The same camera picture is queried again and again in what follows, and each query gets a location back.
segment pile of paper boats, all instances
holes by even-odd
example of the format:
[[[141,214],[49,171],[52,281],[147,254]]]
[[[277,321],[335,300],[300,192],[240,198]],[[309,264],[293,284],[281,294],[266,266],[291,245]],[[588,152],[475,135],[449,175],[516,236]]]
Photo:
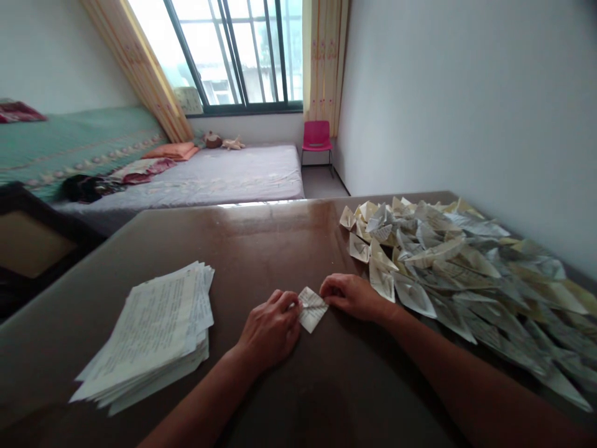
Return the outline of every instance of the pile of paper boats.
[[[597,392],[597,301],[547,250],[512,238],[462,198],[366,202],[346,207],[340,224],[382,297],[485,344],[592,412],[578,389]]]

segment hand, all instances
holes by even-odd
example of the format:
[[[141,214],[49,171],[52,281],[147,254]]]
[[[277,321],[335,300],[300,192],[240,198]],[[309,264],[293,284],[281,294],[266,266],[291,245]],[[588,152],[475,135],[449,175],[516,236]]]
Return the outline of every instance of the hand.
[[[251,311],[232,351],[257,375],[274,366],[290,355],[299,339],[302,309],[295,292],[277,289],[266,303]]]
[[[392,312],[391,305],[371,287],[367,280],[356,275],[332,274],[322,284],[319,295],[328,305],[361,320],[378,322],[386,313]]]

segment brown table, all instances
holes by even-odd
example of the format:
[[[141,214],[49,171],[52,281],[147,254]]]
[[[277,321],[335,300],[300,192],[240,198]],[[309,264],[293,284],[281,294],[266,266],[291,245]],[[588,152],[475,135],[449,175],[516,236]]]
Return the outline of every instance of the brown table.
[[[449,192],[405,194],[449,203]],[[371,198],[391,201],[391,196]],[[345,205],[364,198],[253,206],[149,210],[117,232],[0,327],[0,445],[134,446],[232,347],[249,311],[276,289],[318,290],[331,273],[361,274],[338,226]],[[108,418],[92,403],[68,405],[74,377],[108,339],[129,290],[194,260],[216,269],[210,358],[191,375]],[[571,277],[593,292],[595,284]],[[597,421],[526,372],[456,343],[505,370],[571,418]],[[597,408],[597,397],[587,395]],[[467,446],[425,378],[373,324],[330,310],[292,356],[252,388],[220,437],[221,446]]]

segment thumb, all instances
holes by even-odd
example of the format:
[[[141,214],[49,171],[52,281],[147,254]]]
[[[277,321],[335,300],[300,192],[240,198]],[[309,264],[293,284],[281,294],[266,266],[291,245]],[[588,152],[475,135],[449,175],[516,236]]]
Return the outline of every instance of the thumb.
[[[328,305],[346,311],[348,307],[348,300],[345,297],[327,296],[323,299]]]

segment window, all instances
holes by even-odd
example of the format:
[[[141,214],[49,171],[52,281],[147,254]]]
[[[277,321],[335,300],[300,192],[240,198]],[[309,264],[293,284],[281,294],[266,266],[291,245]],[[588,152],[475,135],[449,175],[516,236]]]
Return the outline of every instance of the window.
[[[172,85],[196,87],[206,115],[302,111],[302,0],[130,3]]]

